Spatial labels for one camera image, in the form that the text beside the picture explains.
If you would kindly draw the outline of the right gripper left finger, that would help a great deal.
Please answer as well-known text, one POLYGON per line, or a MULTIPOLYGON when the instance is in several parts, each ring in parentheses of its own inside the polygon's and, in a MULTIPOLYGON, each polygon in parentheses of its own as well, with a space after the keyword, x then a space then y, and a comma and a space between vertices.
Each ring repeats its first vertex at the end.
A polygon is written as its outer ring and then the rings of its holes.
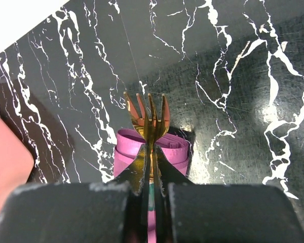
POLYGON ((147 242, 146 148, 103 183, 28 183, 0 211, 0 242, 147 242))

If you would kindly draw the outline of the purple satin napkin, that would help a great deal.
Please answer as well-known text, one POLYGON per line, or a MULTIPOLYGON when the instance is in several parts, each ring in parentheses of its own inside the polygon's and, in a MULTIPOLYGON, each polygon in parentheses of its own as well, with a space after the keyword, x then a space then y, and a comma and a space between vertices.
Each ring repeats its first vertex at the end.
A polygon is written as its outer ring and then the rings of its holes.
MULTIPOLYGON (((145 140, 132 129, 120 129, 116 134, 117 144, 114 149, 113 175, 118 176, 130 165, 138 154, 145 140)), ((162 148, 166 159, 183 175, 188 169, 189 143, 178 136, 166 134, 156 144, 162 148)), ((156 242, 154 183, 149 184, 148 203, 148 243, 156 242)))

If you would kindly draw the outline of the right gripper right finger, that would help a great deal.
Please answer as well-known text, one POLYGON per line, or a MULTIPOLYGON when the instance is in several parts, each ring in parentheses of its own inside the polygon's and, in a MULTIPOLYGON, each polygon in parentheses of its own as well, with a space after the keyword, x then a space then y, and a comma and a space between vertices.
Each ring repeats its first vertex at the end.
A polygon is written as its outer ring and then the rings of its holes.
POLYGON ((304 242, 287 196, 260 184, 194 184, 154 150, 157 242, 304 242))

